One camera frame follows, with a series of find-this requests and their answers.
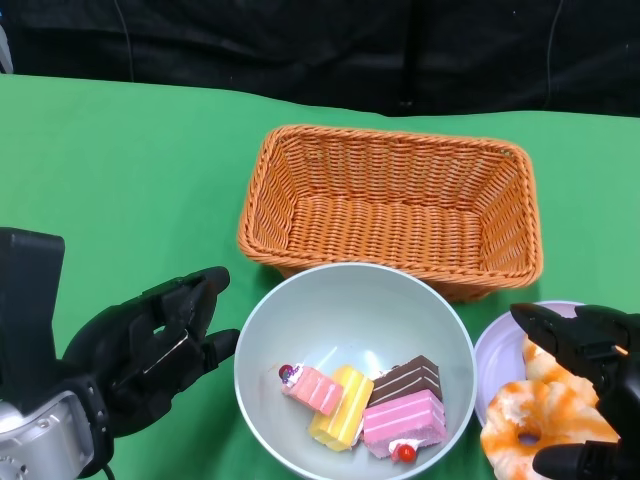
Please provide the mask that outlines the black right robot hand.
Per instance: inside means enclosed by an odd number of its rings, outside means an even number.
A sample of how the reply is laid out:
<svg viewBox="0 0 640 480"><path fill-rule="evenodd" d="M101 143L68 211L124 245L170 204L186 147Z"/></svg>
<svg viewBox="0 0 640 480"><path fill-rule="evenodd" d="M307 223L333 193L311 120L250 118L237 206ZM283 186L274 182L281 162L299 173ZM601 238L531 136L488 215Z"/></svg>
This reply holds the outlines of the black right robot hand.
<svg viewBox="0 0 640 480"><path fill-rule="evenodd" d="M609 307L579 305L573 318L538 304L510 306L529 338L574 375L589 380L596 410L620 436L543 448L533 470L550 479L639 477L639 316Z"/></svg>

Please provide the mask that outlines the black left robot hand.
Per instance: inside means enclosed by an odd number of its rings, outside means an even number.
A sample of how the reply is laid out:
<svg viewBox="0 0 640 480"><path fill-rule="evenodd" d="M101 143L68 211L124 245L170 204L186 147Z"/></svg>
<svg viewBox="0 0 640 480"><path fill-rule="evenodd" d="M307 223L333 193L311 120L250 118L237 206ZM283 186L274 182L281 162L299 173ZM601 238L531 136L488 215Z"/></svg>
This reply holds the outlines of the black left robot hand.
<svg viewBox="0 0 640 480"><path fill-rule="evenodd" d="M222 266L169 280L106 308L73 337L63 359L96 381L114 437L158 421L177 394L234 355L239 330L208 331L229 283Z"/></svg>

